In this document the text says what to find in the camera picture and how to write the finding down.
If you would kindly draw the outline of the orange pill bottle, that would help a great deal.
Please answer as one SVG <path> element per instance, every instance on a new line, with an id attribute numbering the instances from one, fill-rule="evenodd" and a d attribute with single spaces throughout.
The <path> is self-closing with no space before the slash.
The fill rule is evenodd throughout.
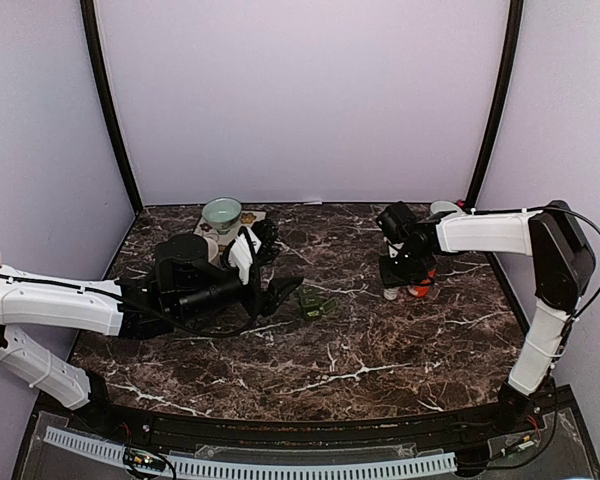
<path id="1" fill-rule="evenodd" d="M 415 298 L 423 298 L 425 297 L 428 293 L 430 288 L 434 285 L 435 283 L 435 275 L 436 275 L 436 270 L 432 269 L 429 270 L 427 273 L 427 278 L 422 280 L 420 283 L 415 284 L 415 285 L 410 285 L 407 287 L 407 291 L 408 293 Z"/>

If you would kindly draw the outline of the small white pill bottle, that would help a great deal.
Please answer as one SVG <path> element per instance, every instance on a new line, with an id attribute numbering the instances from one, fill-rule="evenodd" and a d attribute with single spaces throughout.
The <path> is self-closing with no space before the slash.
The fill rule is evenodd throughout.
<path id="1" fill-rule="evenodd" d="M 383 297 L 388 301 L 394 301 L 398 297 L 399 291 L 399 287 L 384 288 Z"/>

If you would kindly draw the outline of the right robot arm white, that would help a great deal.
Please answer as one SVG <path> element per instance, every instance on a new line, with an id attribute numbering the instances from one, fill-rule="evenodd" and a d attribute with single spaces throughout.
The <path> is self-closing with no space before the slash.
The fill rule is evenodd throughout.
<path id="1" fill-rule="evenodd" d="M 514 432 L 529 416 L 524 398 L 534 395 L 562 357 L 574 325 L 600 294 L 588 291 L 598 261 L 588 230 L 600 227 L 563 200 L 530 208 L 466 210 L 436 202 L 419 218 L 404 202 L 388 205 L 376 224 L 386 246 L 379 258 L 384 296 L 400 289 L 419 295 L 436 281 L 442 256 L 484 253 L 496 261 L 525 263 L 526 291 L 534 301 L 523 346 L 502 388 L 511 394 L 490 413 L 501 434 Z"/>

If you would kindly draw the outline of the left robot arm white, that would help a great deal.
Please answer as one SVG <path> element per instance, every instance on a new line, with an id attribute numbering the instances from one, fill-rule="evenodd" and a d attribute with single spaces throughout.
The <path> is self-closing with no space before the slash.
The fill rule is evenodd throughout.
<path id="1" fill-rule="evenodd" d="M 100 282 L 34 275 L 0 260 L 0 365 L 66 409 L 80 412 L 100 436 L 114 435 L 121 415 L 110 406 L 104 379 L 69 365 L 31 339 L 22 325 L 147 340 L 187 330 L 199 316 L 239 304 L 248 319 L 227 331 L 234 336 L 275 313 L 303 283 L 300 277 L 262 282 L 261 266 L 275 258 L 275 248 L 250 228 L 240 231 L 225 254 L 219 267 L 203 237 L 179 234 L 155 247 L 146 278 Z"/>

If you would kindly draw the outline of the small pale corner bowl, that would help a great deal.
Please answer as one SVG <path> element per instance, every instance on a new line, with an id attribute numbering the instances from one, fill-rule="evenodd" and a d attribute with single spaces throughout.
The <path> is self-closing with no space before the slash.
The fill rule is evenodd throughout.
<path id="1" fill-rule="evenodd" d="M 456 203 L 446 200 L 437 200 L 430 204 L 432 216 L 444 217 L 449 215 L 463 215 L 465 211 Z"/>

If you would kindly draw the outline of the square floral ceramic plate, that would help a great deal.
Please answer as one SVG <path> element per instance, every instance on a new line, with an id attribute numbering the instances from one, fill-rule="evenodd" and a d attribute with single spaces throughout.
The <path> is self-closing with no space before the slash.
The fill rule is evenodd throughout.
<path id="1" fill-rule="evenodd" d="M 219 252 L 222 253 L 235 239 L 241 226 L 252 227 L 254 223 L 265 218 L 264 211 L 246 210 L 239 215 L 238 220 L 228 230 L 215 229 L 206 220 L 200 218 L 194 233 L 213 240 L 218 245 Z"/>

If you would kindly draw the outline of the teal ceramic bowl on plate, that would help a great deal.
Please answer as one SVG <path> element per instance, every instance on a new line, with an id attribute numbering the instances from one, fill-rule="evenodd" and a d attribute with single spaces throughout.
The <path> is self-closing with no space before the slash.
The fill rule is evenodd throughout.
<path id="1" fill-rule="evenodd" d="M 239 220 L 242 204 L 233 198 L 216 198 L 204 205 L 202 218 L 219 233 L 229 231 Z"/>

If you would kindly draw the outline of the black front table rail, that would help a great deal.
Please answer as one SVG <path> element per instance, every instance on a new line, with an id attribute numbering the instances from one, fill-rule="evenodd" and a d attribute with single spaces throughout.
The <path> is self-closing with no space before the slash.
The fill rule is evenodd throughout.
<path id="1" fill-rule="evenodd" d="M 500 435 L 487 426 L 495 403 L 450 412 L 361 421 L 265 422 L 202 418 L 116 406 L 126 425 L 109 435 L 158 451 L 189 451 L 203 445 L 254 449 L 329 449 L 413 443 L 417 447 L 465 449 Z"/>

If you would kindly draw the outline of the black right corner frame post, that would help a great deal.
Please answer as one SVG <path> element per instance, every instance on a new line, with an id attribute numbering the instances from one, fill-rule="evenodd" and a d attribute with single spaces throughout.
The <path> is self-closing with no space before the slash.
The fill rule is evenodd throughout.
<path id="1" fill-rule="evenodd" d="M 491 106 L 471 181 L 464 199 L 464 204 L 468 208 L 473 208 L 478 203 L 492 159 L 513 73 L 523 11 L 523 0 L 511 0 L 509 2 L 502 52 Z"/>

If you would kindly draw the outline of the black corner frame post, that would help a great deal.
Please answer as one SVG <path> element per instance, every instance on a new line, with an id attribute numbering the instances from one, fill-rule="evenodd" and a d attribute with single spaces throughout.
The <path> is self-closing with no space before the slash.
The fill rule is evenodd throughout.
<path id="1" fill-rule="evenodd" d="M 105 63 L 103 44 L 99 31 L 96 2 L 93 0 L 80 0 L 79 4 L 92 75 L 94 78 L 105 127 L 127 198 L 134 214 L 138 215 L 144 209 L 144 205 L 132 171 L 131 163 L 120 128 L 116 107 L 114 105 L 114 99 Z"/>
<path id="2" fill-rule="evenodd" d="M 478 203 L 492 159 L 513 73 L 523 11 L 523 0 L 511 0 L 509 2 L 502 52 L 491 106 L 471 181 L 464 199 L 464 204 L 468 208 L 473 208 Z"/>

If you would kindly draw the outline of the black left corner frame post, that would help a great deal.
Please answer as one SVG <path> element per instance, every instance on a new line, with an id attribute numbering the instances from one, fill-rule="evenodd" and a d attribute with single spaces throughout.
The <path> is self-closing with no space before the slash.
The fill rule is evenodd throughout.
<path id="1" fill-rule="evenodd" d="M 131 163 L 120 128 L 116 107 L 114 105 L 114 99 L 105 63 L 103 44 L 99 31 L 96 2 L 93 0 L 80 0 L 79 4 L 92 75 L 94 78 L 105 127 L 127 198 L 134 214 L 138 215 L 144 209 L 144 205 L 132 171 Z"/>

